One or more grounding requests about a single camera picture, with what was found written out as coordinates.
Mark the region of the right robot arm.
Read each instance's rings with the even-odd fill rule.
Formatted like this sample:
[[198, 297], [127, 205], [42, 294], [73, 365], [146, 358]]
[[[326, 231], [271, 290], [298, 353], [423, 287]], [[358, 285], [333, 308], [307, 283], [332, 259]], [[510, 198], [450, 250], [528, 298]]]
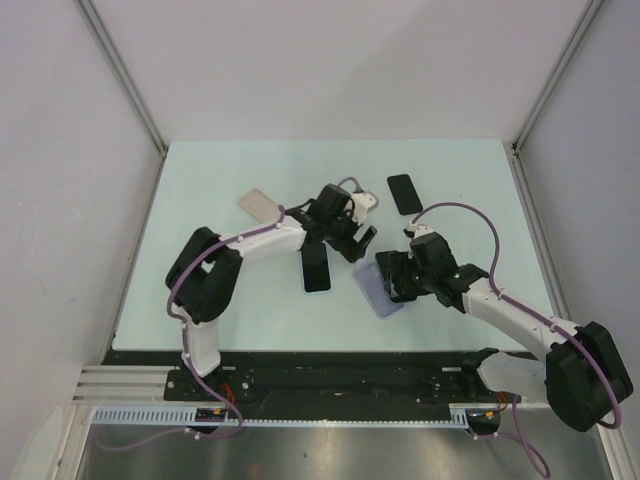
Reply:
[[567, 426], [585, 432], [607, 414], [619, 423], [620, 404], [634, 386], [610, 332], [544, 316], [498, 291], [488, 272], [460, 265], [435, 232], [411, 239], [407, 251], [375, 256], [384, 290], [394, 303], [432, 295], [446, 308], [480, 319], [523, 346], [531, 360], [483, 350], [461, 376], [463, 393], [484, 401], [495, 391], [545, 401]]

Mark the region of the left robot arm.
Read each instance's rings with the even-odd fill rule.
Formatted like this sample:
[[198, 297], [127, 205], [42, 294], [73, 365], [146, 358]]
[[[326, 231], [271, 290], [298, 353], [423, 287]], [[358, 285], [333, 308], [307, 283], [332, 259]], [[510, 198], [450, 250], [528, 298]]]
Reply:
[[252, 230], [221, 235], [196, 229], [165, 278], [166, 311], [181, 324], [182, 359], [191, 369], [187, 389], [202, 400], [220, 390], [218, 324], [243, 268], [320, 242], [353, 264], [365, 256], [377, 233], [366, 217], [378, 203], [361, 188], [349, 192], [329, 183], [301, 205], [277, 206], [275, 220]]

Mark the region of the purple phone case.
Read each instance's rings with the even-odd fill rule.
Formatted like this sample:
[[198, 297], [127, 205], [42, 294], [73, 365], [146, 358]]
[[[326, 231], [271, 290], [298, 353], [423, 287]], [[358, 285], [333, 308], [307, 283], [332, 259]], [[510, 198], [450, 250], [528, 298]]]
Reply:
[[384, 288], [384, 281], [376, 263], [363, 264], [354, 272], [354, 280], [369, 305], [380, 319], [388, 318], [404, 308], [395, 303]]

